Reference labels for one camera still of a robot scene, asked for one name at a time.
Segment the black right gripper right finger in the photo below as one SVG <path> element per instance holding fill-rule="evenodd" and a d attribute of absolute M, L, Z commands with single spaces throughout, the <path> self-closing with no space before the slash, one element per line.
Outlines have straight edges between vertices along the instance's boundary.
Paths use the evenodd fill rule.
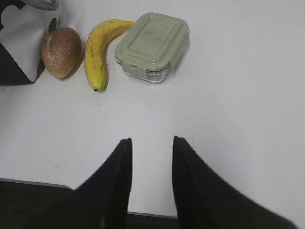
<path fill-rule="evenodd" d="M 172 186 L 182 229 L 295 229 L 219 177 L 182 137 L 173 139 Z"/>

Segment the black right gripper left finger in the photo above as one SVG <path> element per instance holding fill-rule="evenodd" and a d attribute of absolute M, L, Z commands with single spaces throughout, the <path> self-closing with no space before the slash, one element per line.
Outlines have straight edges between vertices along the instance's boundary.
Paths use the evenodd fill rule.
<path fill-rule="evenodd" d="M 3 229 L 123 229 L 132 184 L 132 141 L 123 139 L 78 188 L 1 180 Z"/>

